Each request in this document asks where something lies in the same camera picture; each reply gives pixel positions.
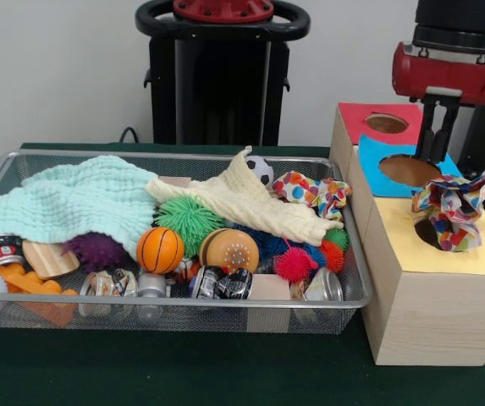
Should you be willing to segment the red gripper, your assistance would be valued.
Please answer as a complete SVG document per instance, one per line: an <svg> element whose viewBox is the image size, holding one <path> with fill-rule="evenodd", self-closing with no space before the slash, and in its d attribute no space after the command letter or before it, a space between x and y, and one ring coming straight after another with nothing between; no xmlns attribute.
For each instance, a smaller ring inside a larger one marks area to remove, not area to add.
<svg viewBox="0 0 485 406"><path fill-rule="evenodd" d="M395 49L392 86L399 96L456 97L461 105L485 105L485 54L449 52L401 42ZM439 130L432 125L436 102L423 100L422 124L415 159L439 163L445 159L459 106L446 106Z"/></svg>

